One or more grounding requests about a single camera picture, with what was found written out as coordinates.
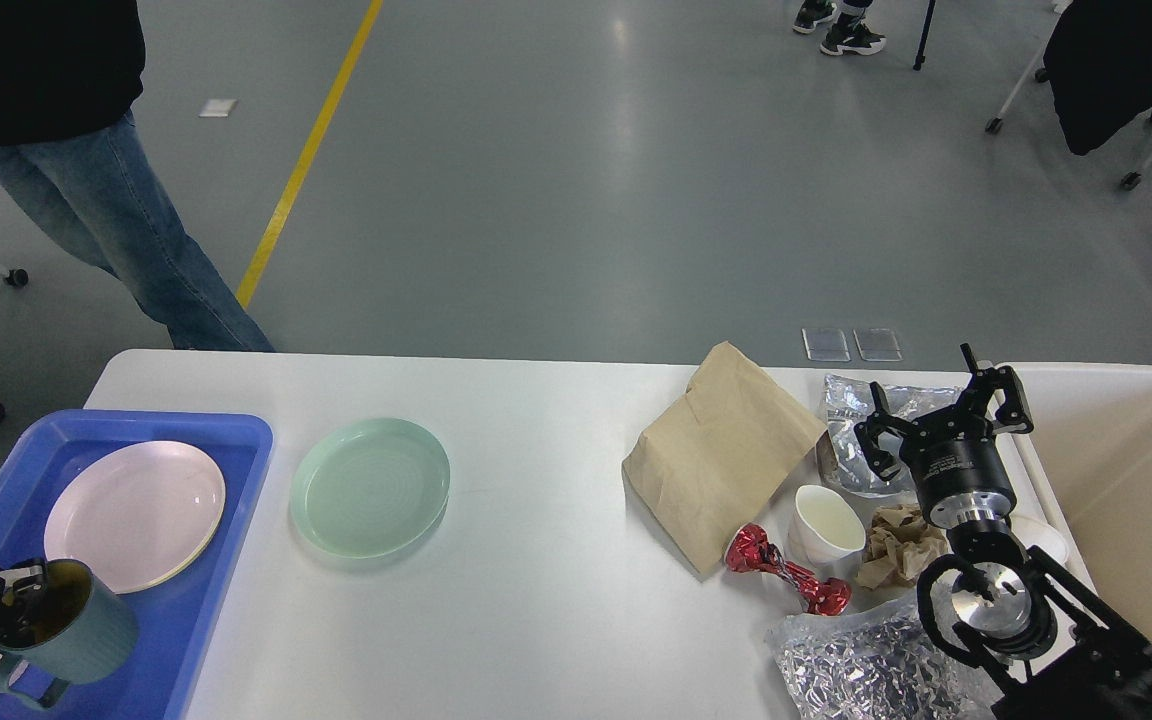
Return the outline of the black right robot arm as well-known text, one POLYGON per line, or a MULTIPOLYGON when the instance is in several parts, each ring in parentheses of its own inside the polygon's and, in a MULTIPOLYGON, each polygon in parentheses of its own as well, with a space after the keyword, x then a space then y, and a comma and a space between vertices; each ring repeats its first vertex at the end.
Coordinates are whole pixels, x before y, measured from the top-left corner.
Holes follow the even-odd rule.
POLYGON ((1152 719, 1152 641, 1011 529, 1018 498, 996 438, 1034 429, 1020 376, 961 353, 970 379, 950 406, 900 418, 870 382, 873 410, 855 429, 870 471, 908 469, 923 518, 947 537, 916 579, 929 639, 986 670, 996 719, 1152 719))

